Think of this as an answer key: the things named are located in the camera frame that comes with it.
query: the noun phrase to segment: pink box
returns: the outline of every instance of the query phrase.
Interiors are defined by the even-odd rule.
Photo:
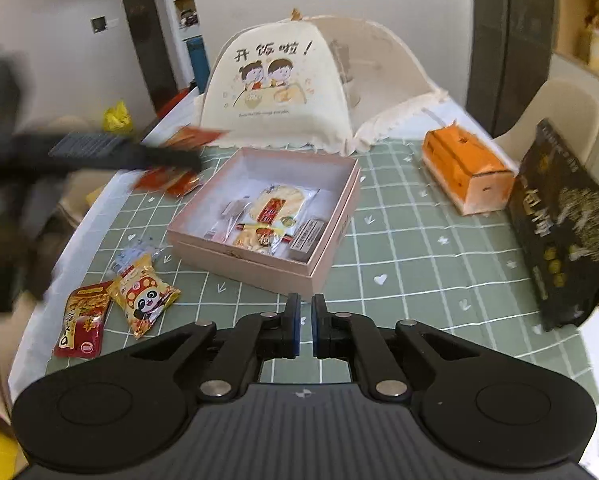
[[[359,164],[351,157],[240,148],[169,224],[168,241],[186,263],[279,294],[297,292],[310,300],[322,291],[357,207],[359,173]],[[323,218],[326,230],[307,263],[203,238],[227,203],[242,198],[243,190],[254,189],[258,182],[320,190],[303,218]]]

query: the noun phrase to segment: orange tissue box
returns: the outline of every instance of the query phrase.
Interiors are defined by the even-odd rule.
[[[506,207],[515,174],[475,135],[456,123],[426,134],[422,158],[460,214]]]

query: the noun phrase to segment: cartoon panda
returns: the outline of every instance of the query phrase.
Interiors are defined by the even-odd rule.
[[[127,304],[133,309],[133,316],[139,320],[148,319],[153,311],[161,305],[158,284],[152,278],[142,278],[133,283],[126,294]]]

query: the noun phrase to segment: black bag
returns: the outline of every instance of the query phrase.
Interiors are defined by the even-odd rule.
[[[599,185],[547,119],[524,156],[507,210],[551,330],[599,303]]]

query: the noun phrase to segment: chair backrest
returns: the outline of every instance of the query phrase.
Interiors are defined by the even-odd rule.
[[[495,142],[509,157],[521,162],[535,140],[537,124],[546,118],[580,162],[586,162],[599,133],[599,101],[563,79],[546,81],[515,126]]]

